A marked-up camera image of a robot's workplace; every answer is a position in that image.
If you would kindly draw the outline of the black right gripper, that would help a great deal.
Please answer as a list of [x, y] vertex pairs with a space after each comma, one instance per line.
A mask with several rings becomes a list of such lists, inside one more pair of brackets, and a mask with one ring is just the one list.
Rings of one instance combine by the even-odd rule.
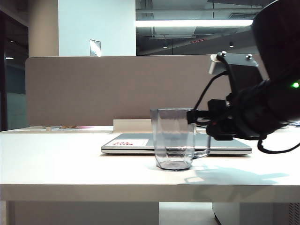
[[217, 141], [232, 141], [236, 135], [236, 128], [229, 116], [230, 108], [227, 106], [226, 101], [212, 99], [208, 102], [208, 110], [192, 109], [187, 111], [187, 123], [205, 123], [210, 121], [206, 127], [208, 135]]

